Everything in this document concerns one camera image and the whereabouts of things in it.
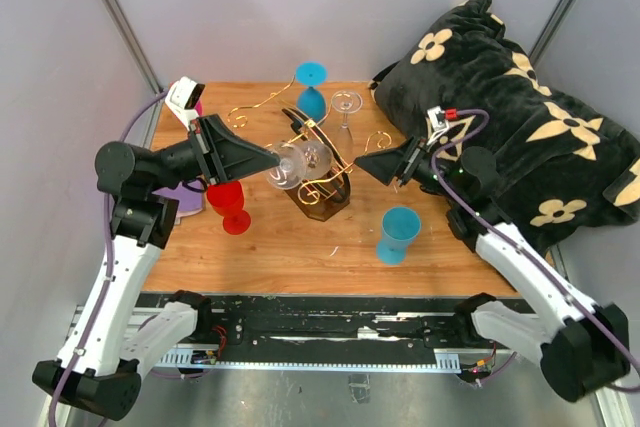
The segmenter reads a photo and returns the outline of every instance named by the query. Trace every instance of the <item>beige flower print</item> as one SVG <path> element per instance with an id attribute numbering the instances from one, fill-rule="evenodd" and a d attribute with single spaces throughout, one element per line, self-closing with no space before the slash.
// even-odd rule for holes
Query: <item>beige flower print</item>
<path id="1" fill-rule="evenodd" d="M 586 206 L 587 203 L 580 199 L 572 200 L 566 205 L 558 199 L 547 200 L 538 206 L 538 210 L 542 215 L 531 219 L 530 224 L 535 227 L 541 227 L 545 224 L 569 222 L 575 217 L 574 212 L 582 210 Z"/>
<path id="2" fill-rule="evenodd" d="M 453 31 L 451 29 L 442 29 L 436 34 L 429 32 L 422 38 L 418 44 L 418 50 L 411 56 L 411 63 L 417 64 L 424 59 L 432 62 L 442 57 L 442 54 L 444 54 L 444 45 L 442 44 L 449 40 L 452 35 Z"/>
<path id="3" fill-rule="evenodd" d="M 550 120 L 538 127 L 538 130 L 531 134 L 527 142 L 548 139 L 570 131 L 574 137 L 587 144 L 585 147 L 576 150 L 574 154 L 587 160 L 596 160 L 596 152 L 593 150 L 593 146 L 600 143 L 600 137 L 590 129 L 598 130 L 602 125 L 602 117 L 587 122 L 579 117 L 572 117 L 569 112 L 561 109 L 553 102 L 545 102 L 544 105 L 547 106 L 549 113 L 552 117 L 555 117 L 555 120 Z"/>
<path id="4" fill-rule="evenodd" d="M 496 14 L 491 14 L 491 18 L 493 20 L 495 20 L 496 22 L 498 22 L 500 25 L 504 25 L 504 22 L 502 22 L 502 19 L 500 17 L 498 17 Z"/>
<path id="5" fill-rule="evenodd" d="M 640 199 L 640 160 L 631 166 L 629 172 L 634 174 L 636 178 L 629 182 L 616 196 L 616 200 L 613 203 L 616 207 L 633 204 Z"/>
<path id="6" fill-rule="evenodd" d="M 512 52 L 511 60 L 516 64 L 516 67 L 508 70 L 504 75 L 519 75 L 520 77 L 524 77 L 530 81 L 533 88 L 542 95 L 546 95 L 547 97 L 551 95 L 549 87 L 538 84 L 536 73 L 533 71 L 531 62 L 529 62 L 529 58 L 526 55 L 519 54 L 518 52 Z"/>
<path id="7" fill-rule="evenodd" d="M 450 127 L 449 131 L 452 131 L 454 127 L 458 125 L 462 125 L 462 128 L 460 129 L 460 132 L 458 132 L 456 135 L 454 135 L 451 138 L 447 137 L 446 135 L 443 135 L 442 137 L 440 137 L 440 139 L 438 139 L 438 141 L 440 142 L 440 145 L 445 145 L 445 144 L 448 144 L 449 142 L 455 142 L 456 140 L 462 139 L 465 135 L 467 135 L 467 132 L 469 131 L 469 128 L 471 127 L 471 124 L 473 123 L 473 120 L 475 118 L 476 118 L 475 115 L 471 115 L 469 117 L 465 117 L 464 119 L 449 122 L 449 127 Z M 426 120 L 427 120 L 427 139 L 428 139 L 433 134 L 433 127 L 431 126 L 431 122 L 429 121 L 429 119 L 427 118 Z M 459 144 L 456 144 L 453 147 L 455 149 L 454 155 L 450 154 L 446 150 L 443 150 L 438 154 L 438 158 L 445 159 L 445 160 L 453 160 L 453 161 L 458 160 L 462 155 L 462 147 L 463 147 L 462 144 L 463 142 L 460 142 Z"/>

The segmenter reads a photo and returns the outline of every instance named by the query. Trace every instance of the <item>wooden tabletop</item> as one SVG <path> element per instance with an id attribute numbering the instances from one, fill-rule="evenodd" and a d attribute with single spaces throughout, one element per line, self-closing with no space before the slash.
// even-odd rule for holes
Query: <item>wooden tabletop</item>
<path id="1" fill-rule="evenodd" d="M 204 115 L 223 119 L 236 106 L 252 105 L 280 90 L 277 83 L 207 84 L 201 102 Z M 337 90 L 355 90 L 364 106 L 349 125 L 354 151 L 361 152 L 374 131 L 388 132 L 394 143 L 401 134 L 374 105 L 366 84 L 327 83 L 320 91 L 330 99 Z M 302 87 L 294 85 L 279 99 L 295 103 Z M 281 103 L 244 111 L 248 123 L 235 132 L 259 145 L 293 136 Z M 332 114 L 323 126 L 327 134 L 339 125 Z M 186 130 L 163 108 L 153 139 L 157 150 L 186 138 Z M 144 290 L 253 294 L 364 294 L 398 296 L 466 296 L 488 292 L 516 295 L 488 264 L 456 240 L 447 226 L 447 205 L 422 193 L 415 182 L 397 192 L 357 167 L 350 175 L 351 203 L 327 222 L 308 219 L 282 191 L 262 174 L 244 179 L 245 209 L 250 229 L 239 236 L 222 230 L 222 219 L 211 209 L 182 219 L 149 275 Z M 397 205 L 411 207 L 422 220 L 422 231 L 406 260 L 391 267 L 375 254 L 383 214 Z"/>

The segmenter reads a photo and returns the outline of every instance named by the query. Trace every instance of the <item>red plastic glass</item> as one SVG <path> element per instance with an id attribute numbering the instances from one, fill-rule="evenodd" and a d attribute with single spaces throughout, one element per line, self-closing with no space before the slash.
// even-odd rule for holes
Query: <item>red plastic glass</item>
<path id="1" fill-rule="evenodd" d="M 223 217 L 222 228 L 231 235 L 240 235 L 251 225 L 251 217 L 244 208 L 242 184 L 233 181 L 228 184 L 210 185 L 207 188 L 207 200 L 219 215 Z"/>

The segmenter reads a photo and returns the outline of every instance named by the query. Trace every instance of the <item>red connector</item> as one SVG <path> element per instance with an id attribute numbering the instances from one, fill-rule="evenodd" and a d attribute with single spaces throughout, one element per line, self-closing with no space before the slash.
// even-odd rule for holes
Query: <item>red connector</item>
<path id="1" fill-rule="evenodd" d="M 458 120 L 458 111 L 456 109 L 447 109 L 444 111 L 444 118 L 447 120 Z"/>

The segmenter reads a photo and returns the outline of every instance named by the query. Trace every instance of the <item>wire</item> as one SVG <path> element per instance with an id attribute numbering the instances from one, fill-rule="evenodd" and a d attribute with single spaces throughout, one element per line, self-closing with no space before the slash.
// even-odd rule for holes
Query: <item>wire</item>
<path id="1" fill-rule="evenodd" d="M 140 326 L 140 329 L 142 327 L 145 326 L 145 324 L 147 322 L 149 322 L 151 319 L 153 319 L 153 317 L 145 320 L 142 325 Z M 212 331 L 217 332 L 218 335 L 220 335 L 220 341 L 218 344 L 218 352 L 216 354 L 216 359 L 220 360 L 220 354 L 222 354 L 222 351 L 224 350 L 224 348 L 227 345 L 227 329 L 225 329 L 224 327 L 222 327 L 221 325 L 216 325 L 215 327 L 213 327 Z M 164 374 L 162 372 L 158 372 L 154 369 L 151 369 L 149 371 L 149 374 L 152 375 L 153 377 L 157 377 L 159 379 L 165 379 L 165 380 L 184 380 L 184 379 L 201 379 L 202 377 L 205 377 L 207 375 L 209 375 L 211 372 L 213 372 L 213 369 L 206 369 L 205 372 L 198 372 L 198 373 L 194 373 L 194 374 Z"/>
<path id="2" fill-rule="evenodd" d="M 142 115 L 149 110 L 151 107 L 153 107 L 154 105 L 156 105 L 158 102 L 160 102 L 162 99 L 164 99 L 166 97 L 167 93 L 166 92 L 162 92 L 158 95 L 156 95 L 148 104 L 146 104 L 144 107 L 142 107 L 129 121 L 129 123 L 126 125 L 125 129 L 122 132 L 122 135 L 120 136 L 120 142 L 124 142 L 124 140 L 127 138 L 127 135 L 129 135 L 129 132 L 131 132 L 131 128 L 133 127 L 133 125 L 136 123 L 136 121 L 142 117 Z M 111 279 L 113 276 L 113 257 L 114 257 L 114 252 L 113 252 L 113 240 L 111 238 L 111 226 L 110 226 L 110 222 L 109 222 L 109 218 L 111 217 L 111 208 L 110 208 L 110 204 L 111 204 L 111 198 L 109 196 L 109 194 L 104 194 L 104 202 L 103 202 L 103 227 L 104 227 L 104 240 L 105 240 L 105 244 L 106 244 L 106 252 L 107 252 L 107 265 L 105 268 L 105 279 Z M 58 383 L 56 385 L 56 388 L 53 391 L 53 394 L 51 396 L 51 403 L 49 404 L 49 412 L 48 412 L 48 418 L 49 418 L 49 427 L 57 427 L 58 424 L 56 422 L 56 409 L 58 408 L 58 403 L 60 402 L 60 397 L 62 396 L 62 390 L 64 389 L 64 386 L 67 384 L 67 381 L 69 380 L 69 377 L 71 376 L 71 372 L 73 371 L 73 368 L 76 366 L 76 364 L 78 363 L 78 360 L 80 359 L 80 356 L 77 354 L 77 351 L 79 351 L 80 349 L 84 349 L 84 347 L 87 345 L 87 341 L 89 340 L 89 335 L 91 334 L 91 329 L 93 329 L 94 324 L 96 323 L 96 319 L 98 318 L 98 314 L 100 313 L 100 309 L 102 308 L 102 305 L 104 304 L 104 300 L 107 297 L 107 292 L 109 291 L 109 286 L 111 285 L 111 281 L 110 280 L 105 280 L 102 284 L 102 287 L 100 289 L 100 293 L 98 294 L 98 298 L 96 300 L 96 303 L 93 307 L 93 310 L 91 311 L 91 314 L 89 315 L 89 319 L 87 320 L 87 325 L 84 329 L 84 331 L 82 332 L 82 335 L 80 336 L 80 340 L 78 340 L 78 344 L 76 345 L 76 352 L 73 353 L 73 355 L 71 356 L 71 359 L 69 360 L 69 364 L 67 365 L 67 367 L 64 369 L 64 371 L 62 372 L 62 375 L 60 376 L 60 380 L 58 380 Z M 104 418 L 98 427 L 102 427 L 107 423 L 106 418 Z"/>
<path id="3" fill-rule="evenodd" d="M 553 284 L 553 286 L 556 289 L 558 289 L 558 291 L 567 300 L 567 302 L 569 302 L 571 305 L 573 305 L 586 319 L 588 319 L 593 325 L 595 325 L 596 328 L 607 339 L 609 339 L 609 341 L 614 345 L 614 347 L 616 349 L 618 349 L 618 351 L 620 351 L 620 353 L 624 356 L 624 358 L 627 359 L 627 361 L 633 366 L 633 368 L 636 370 L 636 372 L 640 375 L 640 362 L 633 356 L 633 354 L 631 354 L 631 352 L 629 352 L 629 349 L 627 349 L 624 346 L 624 344 L 622 342 L 620 342 L 620 340 L 613 334 L 613 332 L 611 332 L 602 322 L 600 322 L 596 318 L 596 316 L 593 315 L 589 311 L 589 309 L 587 307 L 585 307 L 577 299 L 575 299 L 573 297 L 573 295 L 571 294 L 571 292 L 569 292 L 569 290 L 566 289 L 564 287 L 564 285 L 558 279 L 556 279 L 556 277 L 551 272 L 549 272 L 547 270 L 547 268 L 544 266 L 544 264 L 542 264 L 536 258 L 536 256 L 534 254 L 529 252 L 528 249 L 525 249 L 522 246 L 520 246 L 517 241 L 513 240 L 508 235 L 506 235 L 503 232 L 499 231 L 493 225 L 491 225 L 489 222 L 487 222 L 485 219 L 480 217 L 476 213 L 476 211 L 473 210 L 473 208 L 471 208 L 471 206 L 469 204 L 467 204 L 464 201 L 464 199 L 462 199 L 462 197 L 460 197 L 451 188 L 451 186 L 449 186 L 449 184 L 447 184 L 447 182 L 442 177 L 442 174 L 438 170 L 438 166 L 437 166 L 438 155 L 442 151 L 444 151 L 445 149 L 449 149 L 451 147 L 454 147 L 454 146 L 456 146 L 456 145 L 458 145 L 458 144 L 460 144 L 460 143 L 462 143 L 462 142 L 464 142 L 466 140 L 469 140 L 470 138 L 474 137 L 481 130 L 483 130 L 487 126 L 487 124 L 489 123 L 489 113 L 486 110 L 483 110 L 483 109 L 466 109 L 466 110 L 459 110 L 458 111 L 458 116 L 468 116 L 468 115 L 481 115 L 483 117 L 482 122 L 480 123 L 480 125 L 478 127 L 476 127 L 474 130 L 472 130 L 471 132 L 469 132 L 467 135 L 463 136 L 462 138 L 454 140 L 452 142 L 449 142 L 448 144 L 445 144 L 445 145 L 439 147 L 431 157 L 431 168 L 432 168 L 434 174 L 437 176 L 438 182 L 440 183 L 442 188 L 447 192 L 447 194 L 449 194 L 449 196 L 455 202 L 457 202 L 465 211 L 467 211 L 467 213 L 472 218 L 474 218 L 480 225 L 482 225 L 488 231 L 490 231 L 490 232 L 494 233 L 495 235 L 497 235 L 506 244 L 510 245 L 511 247 L 516 249 L 518 252 L 520 252 L 522 255 L 524 255 L 547 278 L 547 280 L 549 280 L 549 282 L 551 282 L 551 284 Z M 484 381 L 486 382 L 489 378 L 493 378 L 493 377 L 497 376 L 498 374 L 500 374 L 500 372 L 502 372 L 504 370 L 504 368 L 506 367 L 506 365 L 508 363 L 510 363 L 510 362 L 507 361 L 505 363 L 505 365 L 503 365 L 502 367 L 497 369 L 489 377 L 485 377 Z M 617 391 L 617 392 L 624 392 L 624 393 L 638 393 L 638 392 L 640 392 L 640 385 L 635 386 L 635 387 L 618 387 L 618 386 L 613 386 L 612 385 L 612 386 L 608 386 L 608 387 L 610 389 L 612 389 L 612 390 Z"/>
<path id="4" fill-rule="evenodd" d="M 488 366 L 489 362 L 491 362 L 492 363 L 491 367 L 493 368 L 496 365 L 497 350 L 498 350 L 498 344 L 496 342 L 493 342 L 493 349 L 491 350 L 491 355 L 489 355 L 488 357 L 485 357 L 484 359 L 480 359 L 473 364 L 460 364 L 460 366 L 462 367 L 462 370 L 473 370 L 478 367 L 482 367 L 484 365 Z"/>
<path id="5" fill-rule="evenodd" d="M 513 362 L 517 356 L 518 354 L 516 352 L 513 352 L 504 364 L 502 364 L 497 369 L 492 370 L 491 374 L 486 376 L 484 379 L 478 379 L 477 382 L 479 382 L 480 385 L 484 385 L 486 382 L 490 381 L 491 379 L 495 379 L 498 375 L 500 375 L 500 373 L 502 373 L 507 367 L 509 367 L 509 364 L 511 364 L 511 362 Z"/>
<path id="6" fill-rule="evenodd" d="M 196 194 L 204 194 L 207 191 L 207 183 L 205 182 L 205 180 L 202 177 L 196 177 L 194 180 L 197 180 L 198 182 L 200 182 L 200 185 L 202 186 L 202 189 L 197 189 L 191 185 L 189 185 L 188 182 L 182 182 L 182 186 L 191 191 L 191 192 L 195 192 Z"/>

